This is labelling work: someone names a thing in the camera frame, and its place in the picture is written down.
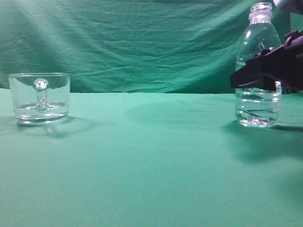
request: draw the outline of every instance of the mug handle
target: mug handle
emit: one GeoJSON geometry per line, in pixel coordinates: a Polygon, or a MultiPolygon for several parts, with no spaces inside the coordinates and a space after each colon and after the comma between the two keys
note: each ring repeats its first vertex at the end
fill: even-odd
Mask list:
{"type": "Polygon", "coordinates": [[[36,87],[36,96],[37,96],[37,105],[36,110],[38,112],[46,112],[49,109],[49,104],[47,100],[47,85],[48,81],[46,79],[36,79],[35,82],[36,87]]]}

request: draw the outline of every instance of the plastic water bottle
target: plastic water bottle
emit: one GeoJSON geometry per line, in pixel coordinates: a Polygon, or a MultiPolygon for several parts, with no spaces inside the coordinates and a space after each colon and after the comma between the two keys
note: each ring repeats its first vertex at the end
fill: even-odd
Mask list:
{"type": "MultiPolygon", "coordinates": [[[[236,57],[236,70],[245,65],[264,49],[275,49],[281,45],[278,33],[271,23],[272,5],[259,2],[250,7],[250,25],[244,32],[236,57]]],[[[245,126],[267,127],[275,123],[280,112],[281,83],[276,81],[276,91],[259,88],[236,89],[235,114],[245,126]]]]}

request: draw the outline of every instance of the wrinkled fabric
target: wrinkled fabric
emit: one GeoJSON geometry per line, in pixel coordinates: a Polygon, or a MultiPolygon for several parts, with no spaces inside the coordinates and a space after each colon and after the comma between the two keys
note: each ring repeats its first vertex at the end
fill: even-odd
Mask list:
{"type": "MultiPolygon", "coordinates": [[[[72,92],[229,93],[255,0],[4,0],[7,75],[69,72],[72,92]]],[[[289,13],[274,7],[281,39],[289,13]]]]}

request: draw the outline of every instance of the bottle neck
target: bottle neck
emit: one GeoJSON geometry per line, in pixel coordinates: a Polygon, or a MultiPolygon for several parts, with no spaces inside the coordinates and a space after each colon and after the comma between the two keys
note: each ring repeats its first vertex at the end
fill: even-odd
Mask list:
{"type": "Polygon", "coordinates": [[[271,23],[272,16],[269,15],[256,15],[254,17],[250,17],[250,24],[256,24],[256,23],[271,23]]]}

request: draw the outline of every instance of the glass rim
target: glass rim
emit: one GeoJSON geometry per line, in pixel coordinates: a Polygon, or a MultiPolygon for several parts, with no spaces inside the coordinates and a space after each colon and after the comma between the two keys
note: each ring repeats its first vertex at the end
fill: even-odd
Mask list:
{"type": "Polygon", "coordinates": [[[19,77],[54,77],[54,76],[70,76],[69,73],[63,72],[41,72],[41,73],[12,73],[9,74],[9,78],[19,78],[19,77]]]}

